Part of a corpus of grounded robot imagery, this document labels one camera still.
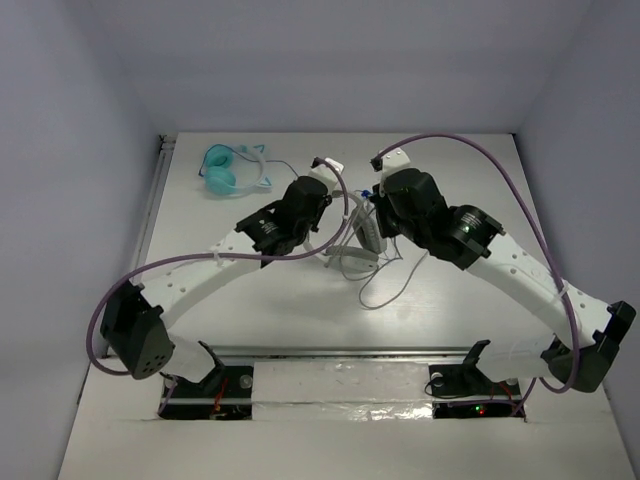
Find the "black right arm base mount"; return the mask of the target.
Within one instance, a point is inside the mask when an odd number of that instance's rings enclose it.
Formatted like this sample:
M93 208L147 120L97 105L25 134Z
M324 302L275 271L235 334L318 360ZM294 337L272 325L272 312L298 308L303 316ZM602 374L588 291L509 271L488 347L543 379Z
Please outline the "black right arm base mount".
M489 340L476 342L461 363L429 366L424 393L434 401L435 419L524 417L523 410L517 410L522 397L519 384L492 382L477 368L489 344Z

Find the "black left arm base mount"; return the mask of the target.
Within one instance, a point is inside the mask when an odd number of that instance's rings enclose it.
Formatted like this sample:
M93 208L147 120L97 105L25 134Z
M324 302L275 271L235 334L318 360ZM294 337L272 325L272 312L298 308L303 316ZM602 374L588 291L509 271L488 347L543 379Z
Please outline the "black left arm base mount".
M157 415L163 420L243 421L252 419L252 364L225 364L203 342L213 369L199 382L163 374L165 380Z

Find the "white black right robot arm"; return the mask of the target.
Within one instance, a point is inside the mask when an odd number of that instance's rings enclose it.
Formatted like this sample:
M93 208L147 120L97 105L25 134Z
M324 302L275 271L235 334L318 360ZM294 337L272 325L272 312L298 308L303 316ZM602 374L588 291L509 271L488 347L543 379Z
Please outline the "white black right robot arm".
M509 347L492 339L474 344L461 378L483 393L508 378L554 378L594 392L615 360L636 315L624 301L607 304L570 284L529 255L502 225L471 205L450 206L433 177L416 168L382 175L372 201L381 233L402 235L430 256L502 291L550 331Z

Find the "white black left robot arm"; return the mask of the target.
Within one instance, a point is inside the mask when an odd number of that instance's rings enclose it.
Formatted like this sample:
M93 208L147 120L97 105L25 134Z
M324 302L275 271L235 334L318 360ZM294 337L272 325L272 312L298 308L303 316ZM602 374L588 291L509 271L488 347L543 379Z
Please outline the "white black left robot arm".
M176 376L200 394L215 392L222 367L202 341L187 341L171 328L189 310L230 282L275 260L289 259L316 230L335 188L332 180L306 175L283 197L239 221L206 257L179 264L135 285L125 281L109 296L100 333L136 380Z

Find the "white over-ear headphones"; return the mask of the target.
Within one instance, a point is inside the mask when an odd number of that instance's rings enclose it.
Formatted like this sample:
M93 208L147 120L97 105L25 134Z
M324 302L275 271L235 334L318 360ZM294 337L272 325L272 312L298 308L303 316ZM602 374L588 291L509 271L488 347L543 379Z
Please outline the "white over-ear headphones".
M344 273L373 273L386 250L387 242L375 220L374 208L364 203L354 209L346 237L338 245L326 249L322 263L325 268Z

